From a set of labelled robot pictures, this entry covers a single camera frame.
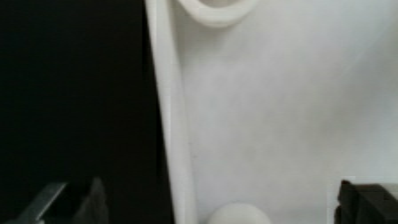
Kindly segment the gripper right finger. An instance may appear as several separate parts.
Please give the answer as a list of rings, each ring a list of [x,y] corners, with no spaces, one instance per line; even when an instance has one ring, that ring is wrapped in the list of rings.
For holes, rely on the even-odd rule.
[[[398,198],[380,184],[341,181],[334,224],[398,224]]]

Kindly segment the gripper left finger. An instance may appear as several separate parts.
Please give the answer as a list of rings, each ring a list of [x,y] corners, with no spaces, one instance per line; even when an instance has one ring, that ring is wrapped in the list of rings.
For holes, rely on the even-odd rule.
[[[18,215],[16,224],[108,224],[101,179],[82,185],[50,183]]]

